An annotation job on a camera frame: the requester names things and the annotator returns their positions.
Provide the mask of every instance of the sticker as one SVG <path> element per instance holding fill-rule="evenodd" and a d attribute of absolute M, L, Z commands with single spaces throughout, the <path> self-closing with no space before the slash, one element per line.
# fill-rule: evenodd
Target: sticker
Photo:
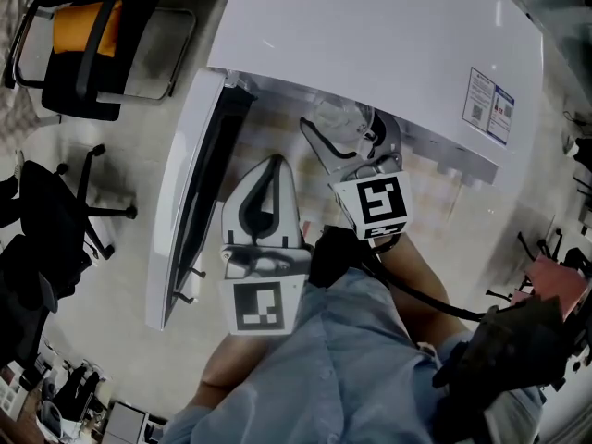
<path fill-rule="evenodd" d="M 514 111 L 514 99 L 499 85 L 471 68 L 462 119 L 491 138 L 507 144 Z"/>
<path fill-rule="evenodd" d="M 331 186 L 359 240 L 403 232 L 413 222 L 409 174 L 376 175 Z"/>
<path fill-rule="evenodd" d="M 234 302 L 238 330 L 284 328 L 281 285 L 278 281 L 235 284 Z"/>
<path fill-rule="evenodd" d="M 499 86 L 493 98 L 493 110 L 489 120 L 489 133 L 506 144 L 510 137 L 510 126 L 514 113 L 514 99 Z"/>
<path fill-rule="evenodd" d="M 393 235 L 396 233 L 401 233 L 401 231 L 403 230 L 403 227 L 405 227 L 404 222 L 401 224 L 394 224 L 392 226 L 370 228 L 365 232 L 364 238 L 365 239 L 372 239 L 373 237 L 384 237 L 385 235 Z"/>
<path fill-rule="evenodd" d="M 396 178 L 372 179 L 356 186 L 364 223 L 373 224 L 407 216 L 405 202 Z"/>

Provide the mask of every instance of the white panel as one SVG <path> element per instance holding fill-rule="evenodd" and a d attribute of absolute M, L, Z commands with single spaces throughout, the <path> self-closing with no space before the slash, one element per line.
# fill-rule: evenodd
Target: white panel
<path fill-rule="evenodd" d="M 208 65 L 372 105 L 492 161 L 502 188 L 522 185 L 542 35 L 511 0 L 229 0 Z M 515 99 L 505 147 L 463 121 L 471 68 Z"/>
<path fill-rule="evenodd" d="M 179 231 L 181 208 L 224 80 L 222 74 L 212 70 L 198 71 L 168 153 L 154 217 L 146 289 L 146 324 L 156 329 L 165 327 L 170 257 Z"/>

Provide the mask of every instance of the orange cushion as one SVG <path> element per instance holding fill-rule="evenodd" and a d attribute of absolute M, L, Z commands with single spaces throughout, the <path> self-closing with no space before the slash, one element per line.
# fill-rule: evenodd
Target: orange cushion
<path fill-rule="evenodd" d="M 94 20 L 103 2 L 83 6 L 67 6 L 56 11 L 54 19 L 54 51 L 84 51 L 89 41 Z M 117 34 L 121 20 L 121 0 L 111 10 L 103 38 L 99 43 L 100 55 L 115 56 Z"/>

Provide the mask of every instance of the clamp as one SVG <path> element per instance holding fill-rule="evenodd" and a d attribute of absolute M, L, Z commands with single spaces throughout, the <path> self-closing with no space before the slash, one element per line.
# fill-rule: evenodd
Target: clamp
<path fill-rule="evenodd" d="M 312 255 L 282 156 L 270 156 L 240 180 L 222 210 L 222 237 L 226 271 L 218 288 L 230 333 L 289 334 Z"/>
<path fill-rule="evenodd" d="M 411 186 L 409 175 L 402 171 L 401 128 L 394 116 L 375 111 L 363 139 L 371 143 L 365 157 L 343 153 L 304 117 L 300 128 L 359 240 L 400 234 L 411 224 Z"/>

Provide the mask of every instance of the red object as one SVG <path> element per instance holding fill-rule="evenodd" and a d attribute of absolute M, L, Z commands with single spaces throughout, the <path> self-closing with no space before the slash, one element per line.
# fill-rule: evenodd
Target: red object
<path fill-rule="evenodd" d="M 514 294 L 512 295 L 512 300 L 510 301 L 510 306 L 514 306 L 520 301 L 524 301 L 527 298 L 530 298 L 530 294 L 524 291 L 514 290 Z"/>
<path fill-rule="evenodd" d="M 577 271 L 558 265 L 546 256 L 539 255 L 526 269 L 526 274 L 533 283 L 535 294 L 542 300 L 559 296 L 563 320 L 586 292 L 586 282 Z"/>

